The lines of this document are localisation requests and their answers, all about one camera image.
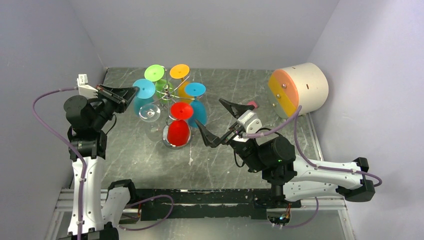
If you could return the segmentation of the blue plastic wine glass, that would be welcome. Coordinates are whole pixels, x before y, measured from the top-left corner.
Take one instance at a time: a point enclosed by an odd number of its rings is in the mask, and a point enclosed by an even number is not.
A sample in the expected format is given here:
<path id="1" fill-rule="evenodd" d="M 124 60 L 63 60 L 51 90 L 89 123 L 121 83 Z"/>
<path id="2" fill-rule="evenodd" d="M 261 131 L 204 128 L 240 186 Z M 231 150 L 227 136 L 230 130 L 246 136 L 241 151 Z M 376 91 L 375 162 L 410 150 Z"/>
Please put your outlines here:
<path id="1" fill-rule="evenodd" d="M 192 82 L 184 90 L 189 96 L 194 97 L 194 100 L 190 103 L 193 109 L 193 115 L 188 119 L 188 124 L 193 128 L 198 128 L 196 124 L 196 120 L 198 120 L 202 125 L 206 125 L 208 121 L 206 108 L 199 101 L 199 97 L 206 92 L 206 87 L 202 83 Z"/>
<path id="2" fill-rule="evenodd" d="M 153 96 L 156 92 L 156 87 L 152 81 L 144 78 L 136 80 L 132 86 L 139 88 L 133 99 L 134 113 L 136 116 L 139 116 L 141 107 L 146 104 L 151 104 L 154 101 Z"/>

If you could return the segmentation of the clear wine glass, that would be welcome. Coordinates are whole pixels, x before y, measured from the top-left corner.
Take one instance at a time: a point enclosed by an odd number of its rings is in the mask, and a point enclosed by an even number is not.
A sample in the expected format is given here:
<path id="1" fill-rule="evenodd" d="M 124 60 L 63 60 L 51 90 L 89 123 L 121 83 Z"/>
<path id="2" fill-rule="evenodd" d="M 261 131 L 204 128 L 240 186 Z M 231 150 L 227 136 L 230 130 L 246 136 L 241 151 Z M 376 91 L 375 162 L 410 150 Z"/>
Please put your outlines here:
<path id="1" fill-rule="evenodd" d="M 139 110 L 139 117 L 144 122 L 143 129 L 146 137 L 152 142 L 162 139 L 163 126 L 160 123 L 161 109 L 153 103 L 143 105 Z"/>

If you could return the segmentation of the green plastic wine glass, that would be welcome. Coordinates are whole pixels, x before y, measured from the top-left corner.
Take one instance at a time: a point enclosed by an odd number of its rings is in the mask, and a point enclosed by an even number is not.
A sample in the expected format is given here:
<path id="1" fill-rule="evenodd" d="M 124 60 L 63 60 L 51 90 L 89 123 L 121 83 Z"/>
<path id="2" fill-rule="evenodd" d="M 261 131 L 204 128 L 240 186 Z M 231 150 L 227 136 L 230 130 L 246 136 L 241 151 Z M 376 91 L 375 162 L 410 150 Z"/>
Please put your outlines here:
<path id="1" fill-rule="evenodd" d="M 147 67 L 144 72 L 144 78 L 154 83 L 156 97 L 161 99 L 163 103 L 166 103 L 167 99 L 164 95 L 164 86 L 168 84 L 170 92 L 174 89 L 174 87 L 171 82 L 165 79 L 164 67 L 159 64 L 153 64 Z"/>

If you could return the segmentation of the red plastic wine glass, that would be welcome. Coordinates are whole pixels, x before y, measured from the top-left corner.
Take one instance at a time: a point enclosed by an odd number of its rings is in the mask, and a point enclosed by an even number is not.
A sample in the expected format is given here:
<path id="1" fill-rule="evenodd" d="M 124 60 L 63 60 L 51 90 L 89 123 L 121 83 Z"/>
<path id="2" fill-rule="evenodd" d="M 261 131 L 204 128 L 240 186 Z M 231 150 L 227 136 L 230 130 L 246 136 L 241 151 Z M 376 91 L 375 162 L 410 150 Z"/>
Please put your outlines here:
<path id="1" fill-rule="evenodd" d="M 175 120 L 168 127 L 167 140 L 171 145 L 181 147 L 189 140 L 190 129 L 187 120 L 193 116 L 194 110 L 186 102 L 176 102 L 171 106 L 170 113 Z"/>

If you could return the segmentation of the orange plastic wine glass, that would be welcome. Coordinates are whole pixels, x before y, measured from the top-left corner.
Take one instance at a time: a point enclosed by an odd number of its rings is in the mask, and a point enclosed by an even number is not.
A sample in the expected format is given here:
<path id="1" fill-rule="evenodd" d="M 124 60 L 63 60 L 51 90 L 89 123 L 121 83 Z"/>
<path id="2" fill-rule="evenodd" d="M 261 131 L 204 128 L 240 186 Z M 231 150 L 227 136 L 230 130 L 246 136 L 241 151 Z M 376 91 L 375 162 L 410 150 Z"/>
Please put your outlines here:
<path id="1" fill-rule="evenodd" d="M 171 68 L 169 74 L 173 79 L 180 80 L 180 84 L 176 87 L 178 101 L 190 104 L 193 97 L 185 91 L 186 86 L 190 83 L 190 80 L 188 80 L 190 67 L 183 63 L 177 64 Z"/>

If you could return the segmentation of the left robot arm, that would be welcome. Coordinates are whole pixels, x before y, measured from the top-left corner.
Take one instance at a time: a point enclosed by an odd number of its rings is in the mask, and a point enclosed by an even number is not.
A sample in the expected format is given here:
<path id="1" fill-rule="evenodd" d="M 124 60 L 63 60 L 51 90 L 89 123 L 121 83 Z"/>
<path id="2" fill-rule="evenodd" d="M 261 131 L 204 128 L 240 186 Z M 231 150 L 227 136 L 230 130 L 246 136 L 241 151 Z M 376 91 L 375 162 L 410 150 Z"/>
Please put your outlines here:
<path id="1" fill-rule="evenodd" d="M 101 175 L 108 138 L 103 127 L 116 114 L 127 110 L 139 87 L 114 88 L 99 84 L 94 90 L 94 98 L 74 95 L 63 105 L 70 123 L 67 144 L 74 177 L 67 240 L 119 239 L 118 225 L 124 208 L 134 207 L 139 200 L 133 181 L 124 179 L 109 185 L 105 203 L 101 203 Z"/>

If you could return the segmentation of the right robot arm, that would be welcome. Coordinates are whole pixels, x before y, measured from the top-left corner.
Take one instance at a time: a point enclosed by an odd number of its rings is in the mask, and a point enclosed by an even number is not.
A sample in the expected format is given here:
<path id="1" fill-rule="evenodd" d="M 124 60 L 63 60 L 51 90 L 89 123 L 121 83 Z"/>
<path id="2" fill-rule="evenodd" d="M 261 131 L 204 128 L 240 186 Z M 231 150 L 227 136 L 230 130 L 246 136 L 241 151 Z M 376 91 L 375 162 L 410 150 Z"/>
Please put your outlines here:
<path id="1" fill-rule="evenodd" d="M 261 173 L 271 184 L 270 202 L 275 207 L 301 199 L 343 197 L 348 202 L 369 202 L 382 180 L 368 172 L 368 160 L 358 157 L 351 162 L 327 162 L 305 156 L 293 130 L 295 144 L 279 133 L 289 123 L 297 124 L 302 110 L 298 106 L 292 116 L 279 126 L 264 131 L 253 105 L 241 105 L 223 98 L 219 102 L 237 121 L 221 137 L 211 133 L 199 120 L 195 121 L 204 145 L 216 148 L 227 145 L 248 167 L 250 173 Z"/>

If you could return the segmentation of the chrome wine glass rack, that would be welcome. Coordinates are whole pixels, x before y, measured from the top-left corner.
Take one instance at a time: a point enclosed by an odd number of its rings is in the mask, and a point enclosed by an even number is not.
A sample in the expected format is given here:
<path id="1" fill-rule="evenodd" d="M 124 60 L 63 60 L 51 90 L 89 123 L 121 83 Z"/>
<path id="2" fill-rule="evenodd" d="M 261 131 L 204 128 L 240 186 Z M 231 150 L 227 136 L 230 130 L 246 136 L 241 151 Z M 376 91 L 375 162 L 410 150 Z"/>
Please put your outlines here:
<path id="1" fill-rule="evenodd" d="M 151 104 L 155 104 L 161 109 L 161 117 L 164 118 L 164 126 L 163 126 L 163 132 L 162 132 L 162 142 L 168 148 L 173 149 L 173 150 L 177 150 L 177 149 L 181 149 L 181 148 L 185 147 L 187 144 L 190 143 L 191 138 L 192 138 L 192 131 L 191 131 L 190 125 L 188 124 L 190 137 L 188 139 L 188 142 L 185 145 L 177 147 L 177 146 L 170 144 L 167 140 L 169 125 L 173 121 L 176 120 L 171 115 L 171 112 L 170 112 L 171 106 L 174 103 L 181 102 L 181 101 L 178 101 L 178 99 L 177 99 L 177 97 L 178 97 L 177 96 L 177 86 L 181 83 L 181 81 L 179 79 L 174 79 L 170 76 L 170 70 L 171 69 L 168 70 L 168 69 L 166 69 L 165 66 L 163 66 L 163 67 L 165 69 L 165 79 L 166 79 L 167 82 L 168 81 L 171 82 L 171 84 L 173 85 L 173 90 L 169 91 L 169 85 L 166 84 L 163 88 L 164 88 L 164 97 L 167 99 L 167 102 L 166 103 L 162 102 L 162 100 L 157 98 L 157 96 L 156 96 L 156 100 L 154 100 Z M 190 69 L 190 74 L 189 74 L 188 80 L 190 80 L 190 77 L 191 77 L 191 69 Z"/>

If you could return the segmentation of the pink small block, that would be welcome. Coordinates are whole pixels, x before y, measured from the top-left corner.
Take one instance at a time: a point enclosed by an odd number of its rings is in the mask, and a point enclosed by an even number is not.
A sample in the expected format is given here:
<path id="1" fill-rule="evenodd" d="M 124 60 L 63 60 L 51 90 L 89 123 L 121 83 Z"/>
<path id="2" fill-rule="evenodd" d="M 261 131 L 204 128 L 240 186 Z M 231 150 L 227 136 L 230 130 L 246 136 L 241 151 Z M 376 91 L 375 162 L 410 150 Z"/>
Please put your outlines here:
<path id="1" fill-rule="evenodd" d="M 255 101 L 250 101 L 250 102 L 247 103 L 247 105 L 253 106 L 254 109 L 257 109 L 259 107 L 259 105 Z"/>

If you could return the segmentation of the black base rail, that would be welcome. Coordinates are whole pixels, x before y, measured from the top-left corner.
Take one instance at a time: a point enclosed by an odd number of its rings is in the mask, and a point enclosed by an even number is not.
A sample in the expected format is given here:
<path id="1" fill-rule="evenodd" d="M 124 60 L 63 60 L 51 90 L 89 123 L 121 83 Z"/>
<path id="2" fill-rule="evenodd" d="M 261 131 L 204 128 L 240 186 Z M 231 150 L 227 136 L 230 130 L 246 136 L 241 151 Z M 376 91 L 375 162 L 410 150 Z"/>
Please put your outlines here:
<path id="1" fill-rule="evenodd" d="M 275 197 L 269 188 L 148 189 L 139 188 L 133 202 L 147 199 L 123 213 L 141 221 L 168 219 L 239 218 L 266 220 L 272 210 L 300 208 L 301 201 Z"/>

